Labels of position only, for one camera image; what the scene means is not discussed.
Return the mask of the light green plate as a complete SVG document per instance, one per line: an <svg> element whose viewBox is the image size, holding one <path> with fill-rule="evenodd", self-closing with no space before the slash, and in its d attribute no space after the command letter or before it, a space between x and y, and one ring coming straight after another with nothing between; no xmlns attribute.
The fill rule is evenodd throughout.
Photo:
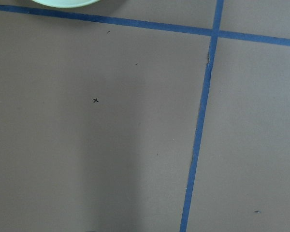
<svg viewBox="0 0 290 232"><path fill-rule="evenodd" d="M41 5L54 7L54 8L78 8L88 6L99 0L33 0Z"/></svg>

